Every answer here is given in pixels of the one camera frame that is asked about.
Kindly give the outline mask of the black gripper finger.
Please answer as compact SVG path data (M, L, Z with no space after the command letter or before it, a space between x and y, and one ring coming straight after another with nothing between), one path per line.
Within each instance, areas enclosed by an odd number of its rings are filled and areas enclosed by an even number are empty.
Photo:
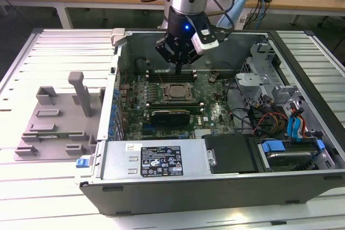
M180 50L178 42L174 39L162 38L155 44L157 52L163 59L171 64L175 64L175 73L180 73Z
M197 53L182 54L179 59L179 74L181 74L182 67L184 65L191 65L200 57L201 56L198 55Z

